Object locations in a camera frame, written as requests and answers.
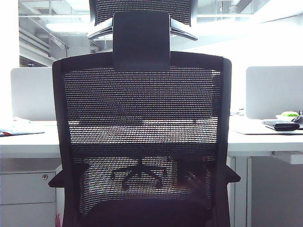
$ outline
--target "ceiling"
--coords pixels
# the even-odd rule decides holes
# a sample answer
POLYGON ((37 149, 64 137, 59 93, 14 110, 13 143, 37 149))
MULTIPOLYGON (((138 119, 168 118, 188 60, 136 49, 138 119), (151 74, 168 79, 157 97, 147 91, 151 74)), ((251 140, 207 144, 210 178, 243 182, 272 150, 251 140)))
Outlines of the ceiling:
MULTIPOLYGON (((64 37, 81 36, 87 39, 85 28, 93 27, 89 0, 18 0, 18 8, 20 27, 45 42, 42 44, 51 40, 64 49, 70 45, 64 37), (49 24, 62 24, 65 32, 54 32, 49 24)), ((229 23, 224 24, 226 28, 232 23, 262 23, 302 13, 303 0, 198 0, 197 28, 203 28, 199 30, 206 36, 212 35, 206 31, 207 25, 212 25, 210 22, 227 21, 229 23)), ((95 41, 91 46, 93 50, 101 50, 107 44, 103 40, 95 41)))

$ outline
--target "chair base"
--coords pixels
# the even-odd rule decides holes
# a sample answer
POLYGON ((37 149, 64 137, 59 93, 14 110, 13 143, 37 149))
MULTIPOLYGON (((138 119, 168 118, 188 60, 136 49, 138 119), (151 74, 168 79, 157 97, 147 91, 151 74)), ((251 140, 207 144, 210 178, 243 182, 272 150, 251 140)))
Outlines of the chair base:
POLYGON ((126 168, 120 168, 120 169, 115 169, 112 172, 112 178, 115 178, 116 173, 125 173, 125 172, 130 172, 122 181, 122 188, 124 190, 129 189, 129 185, 127 184, 127 181, 130 180, 133 176, 137 175, 139 178, 142 177, 142 174, 145 173, 149 176, 152 176, 153 178, 157 179, 158 182, 156 184, 157 188, 161 188, 163 186, 162 184, 162 179, 157 176, 153 170, 162 170, 163 171, 163 176, 167 174, 166 168, 165 167, 159 167, 159 166, 146 166, 142 163, 142 160, 139 159, 137 165, 135 166, 130 166, 126 168))

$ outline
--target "papers on desk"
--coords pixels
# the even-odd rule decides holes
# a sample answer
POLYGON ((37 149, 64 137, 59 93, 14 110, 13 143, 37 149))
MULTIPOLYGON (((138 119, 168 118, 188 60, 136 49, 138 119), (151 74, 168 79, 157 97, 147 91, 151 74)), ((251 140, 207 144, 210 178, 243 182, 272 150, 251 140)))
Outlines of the papers on desk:
POLYGON ((230 130, 245 135, 303 135, 303 130, 275 131, 267 128, 259 119, 248 119, 244 116, 230 117, 230 130))
POLYGON ((0 120, 0 137, 44 133, 40 125, 29 120, 15 117, 12 120, 0 120))

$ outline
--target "filing cabinet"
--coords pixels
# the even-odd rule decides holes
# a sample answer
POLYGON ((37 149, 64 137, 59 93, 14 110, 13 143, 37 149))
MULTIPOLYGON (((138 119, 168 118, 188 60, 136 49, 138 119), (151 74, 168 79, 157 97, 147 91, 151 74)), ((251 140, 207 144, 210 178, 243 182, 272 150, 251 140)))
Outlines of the filing cabinet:
POLYGON ((1 159, 0 226, 54 227, 55 189, 48 186, 60 160, 1 159))

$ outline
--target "mouse pad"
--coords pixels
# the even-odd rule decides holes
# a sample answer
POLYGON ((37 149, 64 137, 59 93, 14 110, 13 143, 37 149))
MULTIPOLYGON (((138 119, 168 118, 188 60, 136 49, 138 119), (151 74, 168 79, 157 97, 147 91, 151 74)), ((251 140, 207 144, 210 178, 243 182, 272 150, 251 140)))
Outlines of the mouse pad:
POLYGON ((295 131, 275 131, 262 124, 261 120, 246 120, 234 122, 230 130, 245 135, 303 135, 303 128, 295 131))

